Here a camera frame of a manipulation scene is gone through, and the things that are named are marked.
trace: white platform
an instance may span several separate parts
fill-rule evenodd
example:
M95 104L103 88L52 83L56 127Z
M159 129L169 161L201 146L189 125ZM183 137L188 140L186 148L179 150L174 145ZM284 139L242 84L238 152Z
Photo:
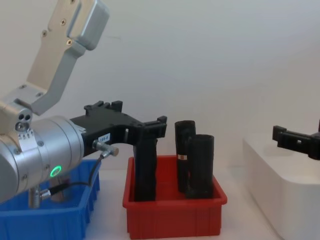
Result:
M280 240L245 187L243 167L216 168L214 175L228 197L222 207L220 236L187 240ZM85 240L129 240L122 207L126 170L100 171L101 190Z
M243 140L247 185L285 240L320 239L320 161L277 147L271 135Z

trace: white wall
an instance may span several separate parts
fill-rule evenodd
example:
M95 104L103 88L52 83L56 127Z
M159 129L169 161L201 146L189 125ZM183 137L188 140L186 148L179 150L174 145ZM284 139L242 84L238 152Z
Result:
M216 137L215 163L240 165L243 135L273 125L315 132L320 116L318 0L105 0L111 18L44 116L124 101L142 121L168 116L158 152L172 154L174 122ZM2 1L0 96L22 84L56 0ZM122 146L105 168L124 168Z

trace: black cylinder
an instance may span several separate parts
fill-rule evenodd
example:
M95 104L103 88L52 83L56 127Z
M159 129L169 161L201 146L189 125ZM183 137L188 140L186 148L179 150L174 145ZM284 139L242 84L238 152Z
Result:
M156 200L157 139L146 139L134 146L134 201Z
M185 193L188 185L189 170L187 161L188 142L196 135L196 123L185 120L174 124L177 164L178 190Z
M212 198L214 140L211 135L196 135L188 145L188 166L190 178L186 197L190 199Z

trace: green led light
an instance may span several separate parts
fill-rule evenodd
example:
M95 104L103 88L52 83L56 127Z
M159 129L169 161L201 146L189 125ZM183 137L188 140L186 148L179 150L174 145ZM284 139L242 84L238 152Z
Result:
M55 176L57 176L62 170L62 166L58 165L56 166L54 169L52 169L51 173L50 173L50 177L54 178Z

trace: black cable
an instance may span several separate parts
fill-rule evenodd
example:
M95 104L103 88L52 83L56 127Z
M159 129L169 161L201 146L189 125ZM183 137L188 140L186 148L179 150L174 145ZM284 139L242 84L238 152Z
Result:
M60 193L72 186L78 186L78 185L84 185L84 186L88 186L88 187L92 187L92 180L93 180L93 177L94 177L94 174L97 170L97 167L99 166L99 164L101 163L101 161L103 160L104 158L102 156L100 156L97 161L95 162L91 172L90 172L90 175L89 175L89 180L88 182L82 182L82 181L78 181L78 182L72 182L72 183L62 183L60 185L57 185L57 186L53 186L51 188L49 188L49 191L50 191L50 194L51 196L57 194L57 193Z

